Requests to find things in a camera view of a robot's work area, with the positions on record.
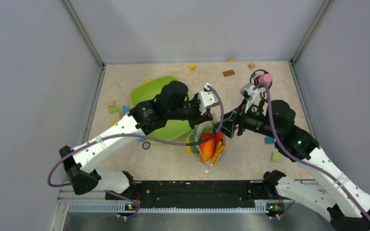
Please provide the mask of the orange toy pastry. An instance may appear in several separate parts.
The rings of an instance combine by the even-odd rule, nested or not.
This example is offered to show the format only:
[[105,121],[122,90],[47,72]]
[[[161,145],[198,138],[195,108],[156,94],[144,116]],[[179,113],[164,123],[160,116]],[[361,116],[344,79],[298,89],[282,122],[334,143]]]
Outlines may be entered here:
[[216,147],[215,147],[215,150],[214,150],[214,154],[213,154],[213,156],[211,158],[210,166],[215,165],[215,163],[219,160],[219,157],[222,155],[224,149],[225,149],[224,142],[223,141],[219,141],[216,144]]

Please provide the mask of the green toy pepper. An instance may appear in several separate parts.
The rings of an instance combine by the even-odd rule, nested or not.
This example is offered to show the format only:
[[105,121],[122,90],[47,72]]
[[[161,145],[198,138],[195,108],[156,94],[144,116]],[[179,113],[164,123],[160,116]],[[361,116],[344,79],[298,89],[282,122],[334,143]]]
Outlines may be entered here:
[[197,135],[198,137],[202,137],[204,134],[212,132],[213,132],[212,126],[204,126],[201,129],[198,129]]

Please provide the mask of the clear zip top bag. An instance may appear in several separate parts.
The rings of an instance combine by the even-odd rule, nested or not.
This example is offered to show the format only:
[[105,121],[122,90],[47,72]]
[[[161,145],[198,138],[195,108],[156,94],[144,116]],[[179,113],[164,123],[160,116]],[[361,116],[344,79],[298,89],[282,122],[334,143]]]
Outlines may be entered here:
[[[197,125],[187,134],[186,143],[203,141],[214,134],[216,128],[214,122],[208,121]],[[226,149],[226,137],[222,132],[216,133],[211,139],[203,143],[186,146],[185,151],[188,155],[196,158],[205,167],[205,173],[214,167],[221,159]]]

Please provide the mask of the orange toy fruit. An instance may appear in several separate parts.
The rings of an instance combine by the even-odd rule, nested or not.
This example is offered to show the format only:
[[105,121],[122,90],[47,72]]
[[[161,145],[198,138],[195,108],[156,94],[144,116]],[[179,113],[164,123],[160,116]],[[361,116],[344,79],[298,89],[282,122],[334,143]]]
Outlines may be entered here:
[[209,161],[213,154],[214,154],[214,149],[215,149],[216,142],[214,139],[211,139],[207,142],[204,142],[199,145],[200,148],[200,155],[199,155],[199,160],[202,163],[205,163]]

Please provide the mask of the yellow toy lemon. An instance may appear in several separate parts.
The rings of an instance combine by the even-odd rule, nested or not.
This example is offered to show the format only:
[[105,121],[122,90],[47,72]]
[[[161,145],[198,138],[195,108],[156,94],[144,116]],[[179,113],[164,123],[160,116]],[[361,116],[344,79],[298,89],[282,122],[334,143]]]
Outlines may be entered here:
[[[187,137],[186,140],[185,140],[186,143],[190,143],[190,138]],[[194,153],[192,151],[192,146],[185,146],[185,151],[188,155],[190,156],[194,156]]]

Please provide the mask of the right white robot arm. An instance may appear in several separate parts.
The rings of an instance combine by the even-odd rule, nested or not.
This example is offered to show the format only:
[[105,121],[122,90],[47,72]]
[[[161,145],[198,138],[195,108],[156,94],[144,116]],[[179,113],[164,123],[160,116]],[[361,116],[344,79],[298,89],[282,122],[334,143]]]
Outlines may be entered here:
[[269,198],[289,198],[323,216],[337,231],[370,230],[370,195],[356,186],[326,155],[319,142],[295,125],[296,113],[282,100],[248,106],[246,102],[215,123],[227,137],[250,130],[275,139],[275,148],[307,171],[322,187],[315,190],[285,173],[264,174],[263,191]]

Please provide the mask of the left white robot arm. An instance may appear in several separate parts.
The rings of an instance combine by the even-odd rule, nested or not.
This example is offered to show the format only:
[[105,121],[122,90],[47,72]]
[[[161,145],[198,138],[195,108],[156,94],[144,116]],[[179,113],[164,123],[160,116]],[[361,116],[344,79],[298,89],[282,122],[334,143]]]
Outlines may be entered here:
[[114,191],[124,199],[133,197],[135,182],[127,171],[101,170],[99,164],[135,139],[156,141],[149,134],[165,127],[168,121],[186,121],[194,128],[210,118],[209,107],[216,103],[210,84],[189,99],[187,85],[174,80],[152,99],[139,102],[119,122],[95,138],[75,147],[62,147],[60,164],[74,194],[100,189]]

